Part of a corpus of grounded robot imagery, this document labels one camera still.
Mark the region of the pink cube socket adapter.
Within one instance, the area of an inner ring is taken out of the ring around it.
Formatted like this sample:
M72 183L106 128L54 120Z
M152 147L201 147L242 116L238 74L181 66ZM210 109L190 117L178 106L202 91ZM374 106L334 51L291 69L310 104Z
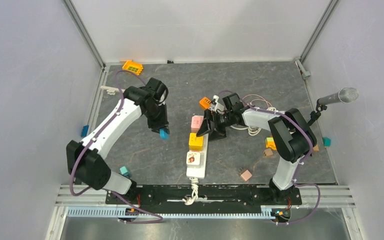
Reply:
M190 131L192 133L197 133L199 131L199 129L201 128L203 120L204 120L204 117L202 115L194 115L191 118Z

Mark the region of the yellow cube socket adapter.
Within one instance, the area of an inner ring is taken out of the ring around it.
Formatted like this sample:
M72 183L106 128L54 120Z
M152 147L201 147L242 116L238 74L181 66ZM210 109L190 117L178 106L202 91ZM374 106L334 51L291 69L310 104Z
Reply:
M204 137L197 136L196 133L189 134L188 147L190 151L201 152L204 147Z

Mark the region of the blue rounded adapter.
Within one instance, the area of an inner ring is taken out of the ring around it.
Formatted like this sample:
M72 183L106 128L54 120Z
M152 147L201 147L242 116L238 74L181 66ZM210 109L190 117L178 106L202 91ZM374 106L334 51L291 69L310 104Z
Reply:
M170 136L169 132L163 128L159 130L159 135L160 135L160 138L163 140L168 140Z

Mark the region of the white cube adapter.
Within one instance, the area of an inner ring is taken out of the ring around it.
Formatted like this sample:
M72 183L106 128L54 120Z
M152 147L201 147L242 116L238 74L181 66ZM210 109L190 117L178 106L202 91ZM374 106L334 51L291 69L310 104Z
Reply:
M186 154L186 165L188 167L197 168L201 164L200 151L188 151Z

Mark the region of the white multicolour power strip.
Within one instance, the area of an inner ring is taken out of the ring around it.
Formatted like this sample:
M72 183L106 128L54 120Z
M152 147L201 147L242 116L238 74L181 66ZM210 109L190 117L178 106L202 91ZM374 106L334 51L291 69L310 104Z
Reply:
M188 138L189 151L186 154L186 176L204 179L206 175L209 135L197 136L204 117L194 115L191 118L191 133Z

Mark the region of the small pink plug adapter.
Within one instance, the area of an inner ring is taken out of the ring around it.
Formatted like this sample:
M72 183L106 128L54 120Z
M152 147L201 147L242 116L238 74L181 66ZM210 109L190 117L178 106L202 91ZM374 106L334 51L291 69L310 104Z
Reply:
M252 178L252 173L248 169L241 169L239 171L239 177L244 181L247 182Z

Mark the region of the pink charger with cable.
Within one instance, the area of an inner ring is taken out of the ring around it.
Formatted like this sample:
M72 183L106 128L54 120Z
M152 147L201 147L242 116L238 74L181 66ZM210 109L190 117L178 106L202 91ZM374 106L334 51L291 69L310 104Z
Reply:
M248 104L255 106L256 103L264 103L266 105L266 109L272 109L274 106L266 100L264 97L258 94L248 94L243 97Z

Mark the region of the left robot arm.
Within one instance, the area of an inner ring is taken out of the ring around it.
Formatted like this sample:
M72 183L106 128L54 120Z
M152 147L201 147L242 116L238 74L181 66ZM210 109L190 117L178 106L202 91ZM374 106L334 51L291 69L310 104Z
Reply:
M70 180L80 180L87 188L118 193L125 204L137 198L134 182L113 170L105 159L125 130L141 116L147 118L148 128L164 140L169 138L169 122L165 100L168 88L151 77L141 87L130 86L122 93L112 112L89 135L66 146L67 168Z

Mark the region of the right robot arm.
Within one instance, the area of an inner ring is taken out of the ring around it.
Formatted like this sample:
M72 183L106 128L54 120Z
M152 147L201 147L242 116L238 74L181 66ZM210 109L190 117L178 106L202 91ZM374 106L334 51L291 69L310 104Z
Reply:
M227 136L226 129L233 125L260 128L269 131L279 154L274 176L269 181L269 199L282 204L296 187L296 171L299 164L309 157L317 139L301 112L296 108L287 111L261 109L246 103L237 93L222 99L204 97L199 105L204 110L203 123L197 136L209 136L219 140Z

